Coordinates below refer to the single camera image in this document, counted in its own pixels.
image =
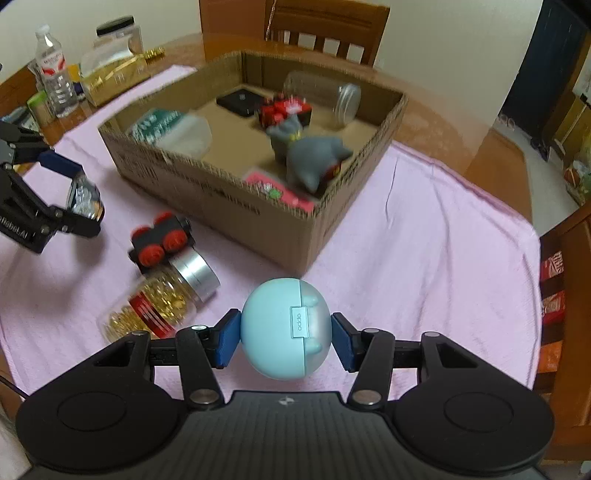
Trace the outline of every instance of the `gray toy cat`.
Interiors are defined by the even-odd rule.
[[[287,183],[302,184],[316,193],[322,180],[330,180],[340,171],[340,164],[353,151],[339,137],[302,137],[303,127],[297,115],[267,128],[275,159],[287,168]]]

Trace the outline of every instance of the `plastic water bottle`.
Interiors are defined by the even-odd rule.
[[[43,25],[35,32],[37,52],[35,59],[43,77],[45,90],[56,117],[70,115],[78,106],[74,85],[66,69],[61,43],[49,33],[49,25]]]

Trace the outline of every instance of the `chair backrest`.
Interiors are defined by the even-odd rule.
[[[562,253],[563,272],[540,283],[542,298],[564,291],[562,322],[544,325],[542,344],[562,340],[556,372],[538,374],[556,431],[546,458],[591,458],[591,202],[540,239],[541,258]]]
[[[351,0],[267,0],[265,26],[269,40],[297,45],[300,34],[315,35],[314,50],[323,51],[327,38],[340,41],[336,55],[346,59],[351,45],[363,47],[361,63],[373,65],[388,21],[389,7]]]

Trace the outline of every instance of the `plastic container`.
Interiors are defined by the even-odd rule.
[[[358,85],[299,71],[287,75],[283,92],[332,109],[337,128],[344,127],[355,118],[361,101],[361,88]]]
[[[50,34],[49,25],[43,25],[35,35],[37,36],[35,59],[43,77],[45,91],[53,112],[58,118],[63,118],[76,110],[78,98],[68,75],[61,43]]]
[[[99,39],[95,42],[95,47],[114,38],[130,35],[129,49],[136,55],[144,52],[142,32],[132,16],[117,18],[99,25],[96,27],[96,35]]]
[[[20,106],[14,109],[11,113],[5,116],[2,120],[9,124],[18,125],[19,127],[39,131],[39,124],[35,121],[32,113],[26,106]]]
[[[207,119],[194,113],[152,109],[134,123],[127,134],[137,142],[201,159],[212,144]]]
[[[110,342],[136,330],[149,331],[153,339],[172,337],[191,324],[219,285],[203,257],[187,247],[120,297],[98,318],[99,328]]]
[[[45,90],[29,98],[27,106],[41,128],[46,127],[56,119],[56,116],[51,111],[49,98],[47,98]]]

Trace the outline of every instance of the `red toy wheel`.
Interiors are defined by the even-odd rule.
[[[161,222],[164,222],[166,219],[169,219],[174,216],[173,212],[162,212],[154,219],[154,225],[158,225]]]
[[[142,225],[137,227],[133,232],[131,232],[131,239],[135,240],[138,238],[142,233],[149,232],[152,228],[148,225]]]
[[[172,232],[168,232],[164,235],[164,240],[162,244],[164,245],[164,249],[167,252],[176,252],[177,250],[181,250],[182,247],[187,245],[187,241],[189,237],[184,230],[177,229],[173,230]]]
[[[145,267],[158,265],[164,258],[164,248],[160,245],[152,244],[143,247],[138,255],[139,263]]]

